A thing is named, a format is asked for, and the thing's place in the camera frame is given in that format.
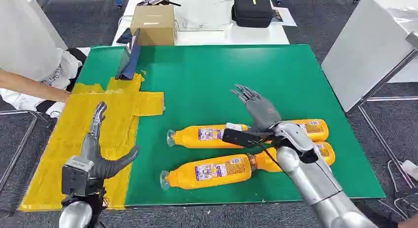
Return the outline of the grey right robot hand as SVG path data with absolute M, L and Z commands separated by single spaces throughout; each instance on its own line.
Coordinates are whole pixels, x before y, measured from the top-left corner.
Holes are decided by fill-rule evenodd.
M 276 107 L 258 92 L 240 84 L 234 84 L 237 90 L 231 90 L 243 103 L 250 114 L 253 124 L 251 130 L 256 133 L 271 131 L 282 121 Z

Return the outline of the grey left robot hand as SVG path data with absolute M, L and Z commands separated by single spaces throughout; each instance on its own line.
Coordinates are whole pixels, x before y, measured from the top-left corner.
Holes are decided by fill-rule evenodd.
M 117 175 L 126 166 L 131 164 L 138 156 L 139 146 L 135 145 L 129 153 L 117 160 L 107 160 L 101 155 L 100 129 L 107 109 L 105 102 L 101 101 L 95 108 L 90 129 L 81 144 L 81 157 L 93 162 L 90 172 L 91 178 L 109 179 Z

